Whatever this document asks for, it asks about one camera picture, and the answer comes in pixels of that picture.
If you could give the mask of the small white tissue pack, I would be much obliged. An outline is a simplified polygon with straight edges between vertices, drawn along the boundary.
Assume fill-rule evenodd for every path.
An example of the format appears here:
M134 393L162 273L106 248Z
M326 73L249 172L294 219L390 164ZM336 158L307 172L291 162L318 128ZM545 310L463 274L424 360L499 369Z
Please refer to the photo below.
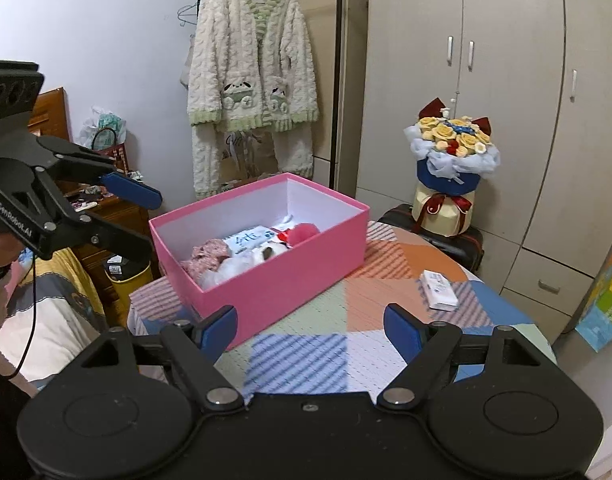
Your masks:
M446 312L458 309L458 297L443 274L424 270L420 275L420 282L428 302L428 307L433 310Z

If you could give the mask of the white plush toy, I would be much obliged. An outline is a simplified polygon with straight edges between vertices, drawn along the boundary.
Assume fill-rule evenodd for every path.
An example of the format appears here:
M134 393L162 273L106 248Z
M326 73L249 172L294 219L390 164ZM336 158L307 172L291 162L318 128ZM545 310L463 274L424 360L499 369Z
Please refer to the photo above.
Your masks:
M266 242L246 252L225 259L217 271L207 271L199 279L199 287L204 290L212 289L231 280L251 269L260 266L266 261L284 254L289 248L278 242Z

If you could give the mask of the blue white tissue pack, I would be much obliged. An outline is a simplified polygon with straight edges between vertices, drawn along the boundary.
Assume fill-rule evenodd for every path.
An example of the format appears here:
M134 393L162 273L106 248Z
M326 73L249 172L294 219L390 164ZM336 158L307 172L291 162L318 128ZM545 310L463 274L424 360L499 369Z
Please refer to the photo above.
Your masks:
M225 245L228 246L231 255L238 255L246 250L251 250L255 247L272 240L277 232L274 229L266 226L253 226L240 232L231 234L223 239Z

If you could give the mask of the pink fluffy pompom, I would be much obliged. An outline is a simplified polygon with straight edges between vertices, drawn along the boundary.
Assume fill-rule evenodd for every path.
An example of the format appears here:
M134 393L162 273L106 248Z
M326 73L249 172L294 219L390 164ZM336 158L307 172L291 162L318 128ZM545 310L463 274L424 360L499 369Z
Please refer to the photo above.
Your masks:
M320 230L313 223L298 223L292 229L286 231L286 244L289 247L296 247L319 233Z

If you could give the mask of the floral pink cloth scrunchie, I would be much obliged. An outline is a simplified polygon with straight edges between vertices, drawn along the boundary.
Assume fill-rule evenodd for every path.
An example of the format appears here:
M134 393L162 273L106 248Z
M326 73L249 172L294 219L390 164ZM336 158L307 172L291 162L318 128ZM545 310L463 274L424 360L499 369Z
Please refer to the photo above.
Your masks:
M191 257L180 262L190 278L198 281L207 271L217 271L220 264L231 257L231 250L223 240L213 238L192 249Z

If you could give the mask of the wooden cabinet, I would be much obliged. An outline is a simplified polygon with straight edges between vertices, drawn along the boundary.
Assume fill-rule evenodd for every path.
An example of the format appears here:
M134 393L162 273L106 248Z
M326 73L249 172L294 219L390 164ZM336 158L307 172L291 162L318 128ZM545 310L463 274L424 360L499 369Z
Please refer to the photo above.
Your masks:
M63 88L50 90L38 96L31 112L29 130L36 136L69 139L66 93ZM126 128L118 116L94 108L91 122L84 130L91 134L92 148L99 148L103 154L112 157L119 171L129 174L128 157L123 143ZM105 220L143 234L149 240L152 239L148 226L148 213L144 208L110 194L101 186L93 188L86 184L68 182L58 182L57 185L65 192L71 205L77 209L93 212ZM103 266L110 258L110 252L88 244L74 248L74 254L92 278L99 280L105 287L107 276Z

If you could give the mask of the yellow bin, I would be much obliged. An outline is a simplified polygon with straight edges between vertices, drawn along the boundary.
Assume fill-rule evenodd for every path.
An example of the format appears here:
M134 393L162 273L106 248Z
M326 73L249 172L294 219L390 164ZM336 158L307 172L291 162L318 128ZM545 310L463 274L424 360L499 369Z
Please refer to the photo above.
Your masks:
M152 266L149 262L132 261L115 255L104 262L104 272L117 295L115 301L116 323L126 326L130 310L130 295L153 281Z

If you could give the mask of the patchwork tablecloth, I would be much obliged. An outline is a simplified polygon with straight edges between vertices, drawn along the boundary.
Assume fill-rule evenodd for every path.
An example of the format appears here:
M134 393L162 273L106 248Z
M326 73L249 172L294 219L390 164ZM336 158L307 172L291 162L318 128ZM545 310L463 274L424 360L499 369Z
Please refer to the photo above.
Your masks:
M423 270L448 278L459 299L455 312L428 307L419 283ZM536 324L475 274L420 236L371 221L361 268L222 354L217 370L245 398L356 391L376 396L406 365L384 333L387 304L399 304L423 322L457 325L466 334L488 335L497 325L510 325L545 356L554 356Z

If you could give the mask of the pink cardboard box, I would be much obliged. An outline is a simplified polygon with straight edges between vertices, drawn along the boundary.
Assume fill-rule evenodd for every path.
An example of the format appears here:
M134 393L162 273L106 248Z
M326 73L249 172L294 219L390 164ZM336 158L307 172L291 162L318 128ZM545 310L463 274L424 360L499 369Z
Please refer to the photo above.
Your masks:
M150 230L158 260L182 304L203 318L223 306L235 308L232 344L238 346L362 266L369 211L323 185L279 174L162 214L150 222ZM286 218L311 223L319 232L208 289L182 269L193 248L207 240L255 226L272 228Z

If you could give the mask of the colourful paper gift bag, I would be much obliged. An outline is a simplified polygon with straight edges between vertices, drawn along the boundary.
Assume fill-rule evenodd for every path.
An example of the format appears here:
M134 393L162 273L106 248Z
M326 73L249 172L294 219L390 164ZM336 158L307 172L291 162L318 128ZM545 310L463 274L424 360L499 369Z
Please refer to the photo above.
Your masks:
M576 332L594 352L612 341L612 246L589 289Z

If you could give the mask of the white fluffy cardigan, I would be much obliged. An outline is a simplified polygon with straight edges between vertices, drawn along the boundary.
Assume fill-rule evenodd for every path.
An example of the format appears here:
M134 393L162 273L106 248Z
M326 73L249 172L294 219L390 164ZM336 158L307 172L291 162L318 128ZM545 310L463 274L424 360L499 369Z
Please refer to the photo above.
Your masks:
M256 139L272 146L278 171L311 178L318 92L298 0L201 0L187 116L197 198L225 190L225 148L247 164Z

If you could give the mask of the flower bouquet blue wrap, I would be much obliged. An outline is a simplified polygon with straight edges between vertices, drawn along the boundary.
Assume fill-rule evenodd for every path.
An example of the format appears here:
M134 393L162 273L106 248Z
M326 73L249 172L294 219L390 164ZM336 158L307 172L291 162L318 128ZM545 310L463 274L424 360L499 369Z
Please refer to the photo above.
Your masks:
M500 165L489 119L452 118L450 107L436 98L403 133L417 175L413 230L447 238L463 234L471 226L477 186Z

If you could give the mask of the grey wardrobe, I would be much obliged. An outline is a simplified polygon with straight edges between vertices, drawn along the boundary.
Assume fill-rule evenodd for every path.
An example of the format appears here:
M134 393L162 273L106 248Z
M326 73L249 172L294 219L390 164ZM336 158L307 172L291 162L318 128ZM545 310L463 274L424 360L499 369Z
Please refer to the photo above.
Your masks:
M434 99L492 123L481 276L556 338L612 244L612 0L369 0L357 195L374 217L413 199L403 130Z

